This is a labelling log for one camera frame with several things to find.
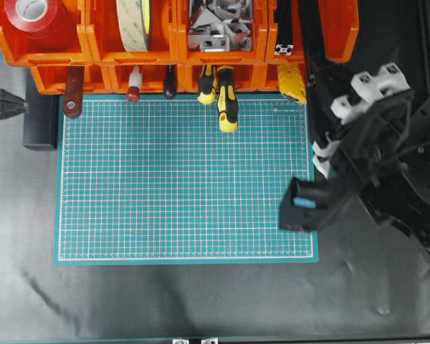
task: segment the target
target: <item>screwdriver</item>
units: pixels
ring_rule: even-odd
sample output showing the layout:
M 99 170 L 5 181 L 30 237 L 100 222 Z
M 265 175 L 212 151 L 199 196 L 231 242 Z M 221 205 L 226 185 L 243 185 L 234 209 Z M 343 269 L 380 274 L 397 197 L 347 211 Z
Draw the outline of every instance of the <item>screwdriver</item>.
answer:
M 135 103 L 140 100 L 140 89 L 142 87 L 142 73 L 139 66 L 135 66 L 129 74 L 129 87 L 126 93 L 128 102 Z
M 218 115 L 220 130 L 231 133 L 237 130 L 237 115 L 239 114 L 239 103 L 234 92 L 234 68 L 221 66 L 218 69 L 220 79 L 220 96 L 218 98 Z
M 216 67 L 211 64 L 205 64 L 198 80 L 198 101 L 204 105 L 213 103 L 216 98 L 217 86 Z
M 177 78 L 175 76 L 175 65 L 170 65 L 166 68 L 166 78 L 164 80 L 163 94 L 166 99 L 173 99 L 177 95 Z

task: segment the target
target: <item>red tape roll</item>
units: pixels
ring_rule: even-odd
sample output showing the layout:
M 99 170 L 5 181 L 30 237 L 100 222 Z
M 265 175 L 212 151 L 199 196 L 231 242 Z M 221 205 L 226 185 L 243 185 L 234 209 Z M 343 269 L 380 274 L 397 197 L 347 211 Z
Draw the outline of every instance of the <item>red tape roll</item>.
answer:
M 63 49 L 75 39 L 75 23 L 61 0 L 5 0 L 5 12 L 40 47 Z

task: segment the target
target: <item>cutting mat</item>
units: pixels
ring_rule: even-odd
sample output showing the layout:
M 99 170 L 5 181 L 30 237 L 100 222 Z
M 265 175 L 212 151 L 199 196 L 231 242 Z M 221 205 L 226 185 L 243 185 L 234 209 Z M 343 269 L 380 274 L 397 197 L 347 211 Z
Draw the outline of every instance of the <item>cutting mat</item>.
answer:
M 193 95 L 61 111 L 56 263 L 316 262 L 317 234 L 277 228 L 291 177 L 313 178 L 306 107 L 240 95 L 239 114 L 221 133 Z

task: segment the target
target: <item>table surface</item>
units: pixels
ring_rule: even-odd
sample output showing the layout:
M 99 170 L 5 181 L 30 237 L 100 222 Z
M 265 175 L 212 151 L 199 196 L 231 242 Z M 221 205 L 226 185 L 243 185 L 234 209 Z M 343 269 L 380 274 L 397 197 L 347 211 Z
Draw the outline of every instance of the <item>table surface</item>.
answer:
M 417 62 L 407 42 L 417 38 L 407 32 L 413 1 L 387 2 L 360 4 L 361 16 L 383 11 L 376 24 L 364 21 L 353 66 Z M 379 22 L 391 33 L 385 49 L 362 64 Z M 25 77 L 0 55 L 0 87 L 23 97 Z M 408 77 L 414 86 L 420 75 Z M 430 335 L 430 263 L 358 204 L 319 233 L 317 264 L 56 267 L 57 154 L 23 148 L 22 123 L 0 122 L 0 340 Z

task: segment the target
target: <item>white joint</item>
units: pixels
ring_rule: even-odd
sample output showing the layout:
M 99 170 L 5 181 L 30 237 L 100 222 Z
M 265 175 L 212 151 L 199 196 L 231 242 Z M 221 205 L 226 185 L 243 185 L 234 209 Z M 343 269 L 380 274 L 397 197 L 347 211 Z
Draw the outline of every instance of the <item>white joint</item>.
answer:
M 312 144 L 312 150 L 319 158 L 331 158 L 338 150 L 339 145 L 340 141 L 329 140 L 325 148 L 320 148 L 318 143 L 314 141 L 314 143 Z
M 314 163 L 314 166 L 317 169 L 317 171 L 319 171 L 322 175 L 324 175 L 325 179 L 328 179 L 328 176 L 330 175 L 330 170 L 331 170 L 330 161 L 328 159 L 325 161 L 320 161 L 318 156 L 314 156 L 312 158 L 312 162 Z
M 334 99 L 331 105 L 331 110 L 341 119 L 342 125 L 358 119 L 378 100 L 410 89 L 404 74 L 395 63 L 382 66 L 376 76 L 368 72 L 359 73 L 353 77 L 351 85 L 361 101 L 351 105 L 348 95 L 344 95 Z

